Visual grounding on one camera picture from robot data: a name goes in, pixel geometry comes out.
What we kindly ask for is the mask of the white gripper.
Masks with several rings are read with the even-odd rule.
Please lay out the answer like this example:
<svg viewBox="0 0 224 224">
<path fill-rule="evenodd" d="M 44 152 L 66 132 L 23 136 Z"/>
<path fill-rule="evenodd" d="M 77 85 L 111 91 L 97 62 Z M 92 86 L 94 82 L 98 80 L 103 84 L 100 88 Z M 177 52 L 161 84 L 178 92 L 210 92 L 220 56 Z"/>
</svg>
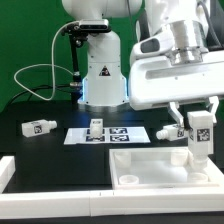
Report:
<svg viewBox="0 0 224 224">
<path fill-rule="evenodd" d="M 144 110 L 167 106 L 170 102 L 168 113 L 183 128 L 184 117 L 178 103 L 207 98 L 206 108 L 216 124 L 217 96 L 224 96 L 224 50 L 205 53 L 198 63 L 172 65 L 166 53 L 173 47 L 170 31 L 134 45 L 128 82 L 130 106 Z"/>
</svg>

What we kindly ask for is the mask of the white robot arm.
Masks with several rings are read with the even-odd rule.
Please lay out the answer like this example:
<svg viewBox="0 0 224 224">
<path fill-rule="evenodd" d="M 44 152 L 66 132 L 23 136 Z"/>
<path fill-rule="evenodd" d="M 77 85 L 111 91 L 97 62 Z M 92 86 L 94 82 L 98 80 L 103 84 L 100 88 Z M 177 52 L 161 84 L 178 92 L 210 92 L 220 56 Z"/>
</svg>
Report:
<svg viewBox="0 0 224 224">
<path fill-rule="evenodd" d="M 224 50 L 211 52 L 210 0 L 62 0 L 80 20 L 123 15 L 145 5 L 130 54 L 129 98 L 135 110 L 224 97 Z"/>
</svg>

